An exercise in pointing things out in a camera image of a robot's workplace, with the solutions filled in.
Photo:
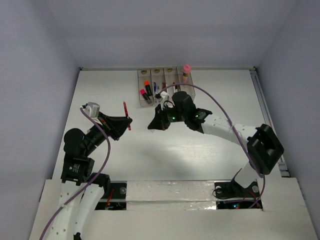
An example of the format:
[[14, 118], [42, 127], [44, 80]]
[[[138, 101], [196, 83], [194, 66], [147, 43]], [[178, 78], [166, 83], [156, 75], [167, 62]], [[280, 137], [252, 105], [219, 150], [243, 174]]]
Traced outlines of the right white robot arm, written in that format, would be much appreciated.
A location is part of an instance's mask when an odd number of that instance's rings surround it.
[[211, 111], [197, 108], [193, 99], [185, 91], [169, 96], [157, 93], [159, 104], [148, 125], [149, 130], [165, 131], [170, 124], [183, 122], [192, 131], [213, 135], [239, 145], [248, 156], [248, 163], [227, 182], [215, 186], [214, 195], [218, 199], [243, 198], [258, 177], [269, 175], [284, 153], [284, 147], [273, 129], [262, 124], [259, 127], [231, 123]]

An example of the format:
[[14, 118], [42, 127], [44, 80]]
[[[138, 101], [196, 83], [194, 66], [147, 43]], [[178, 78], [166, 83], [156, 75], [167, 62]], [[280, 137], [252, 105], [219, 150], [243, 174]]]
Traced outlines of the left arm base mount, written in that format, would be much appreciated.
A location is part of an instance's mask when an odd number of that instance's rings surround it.
[[127, 209], [127, 182], [112, 181], [110, 188], [97, 203], [95, 210], [122, 211]]

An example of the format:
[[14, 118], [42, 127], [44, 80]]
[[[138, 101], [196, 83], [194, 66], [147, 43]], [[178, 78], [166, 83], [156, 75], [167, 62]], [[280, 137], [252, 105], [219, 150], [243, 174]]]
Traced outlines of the blue gel pen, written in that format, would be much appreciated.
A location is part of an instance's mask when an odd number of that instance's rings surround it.
[[157, 90], [157, 83], [153, 82], [153, 91], [156, 92], [156, 90]]

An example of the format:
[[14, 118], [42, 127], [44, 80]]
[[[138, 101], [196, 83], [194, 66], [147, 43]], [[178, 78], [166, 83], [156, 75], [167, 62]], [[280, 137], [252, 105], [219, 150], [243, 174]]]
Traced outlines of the red slim pen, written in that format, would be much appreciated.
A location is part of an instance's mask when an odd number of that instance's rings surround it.
[[[123, 101], [123, 108], [124, 108], [124, 113], [125, 113], [126, 118], [129, 118], [128, 107], [127, 107], [127, 103], [125, 101]], [[128, 130], [129, 131], [132, 130], [130, 123], [128, 124]]]

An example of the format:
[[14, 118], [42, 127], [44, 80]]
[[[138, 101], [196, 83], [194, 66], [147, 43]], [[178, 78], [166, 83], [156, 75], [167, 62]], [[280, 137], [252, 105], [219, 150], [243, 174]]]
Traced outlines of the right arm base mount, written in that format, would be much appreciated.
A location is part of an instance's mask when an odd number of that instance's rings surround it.
[[247, 188], [243, 188], [233, 180], [218, 181], [214, 183], [212, 195], [216, 199], [218, 210], [263, 208], [257, 181], [253, 181]]

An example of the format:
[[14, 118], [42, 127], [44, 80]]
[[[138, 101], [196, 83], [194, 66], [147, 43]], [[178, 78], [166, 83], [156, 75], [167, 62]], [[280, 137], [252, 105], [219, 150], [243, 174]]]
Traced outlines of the orange highlighter marker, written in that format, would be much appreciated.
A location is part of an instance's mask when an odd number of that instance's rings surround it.
[[146, 81], [144, 82], [144, 88], [145, 88], [145, 91], [146, 91], [146, 93], [147, 93], [148, 96], [152, 96], [152, 95], [153, 95], [153, 91], [152, 91], [150, 82], [149, 82], [148, 80], [146, 80]]

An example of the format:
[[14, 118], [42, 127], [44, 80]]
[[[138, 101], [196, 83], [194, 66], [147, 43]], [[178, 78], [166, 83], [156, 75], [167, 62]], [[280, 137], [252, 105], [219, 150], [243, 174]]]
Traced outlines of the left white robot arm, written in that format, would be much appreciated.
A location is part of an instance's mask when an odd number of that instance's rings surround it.
[[101, 198], [110, 194], [111, 181], [101, 169], [93, 172], [91, 153], [103, 142], [119, 140], [131, 122], [128, 116], [107, 116], [101, 112], [85, 114], [93, 123], [87, 133], [78, 128], [63, 137], [64, 159], [59, 202], [44, 227], [41, 240], [82, 240]]

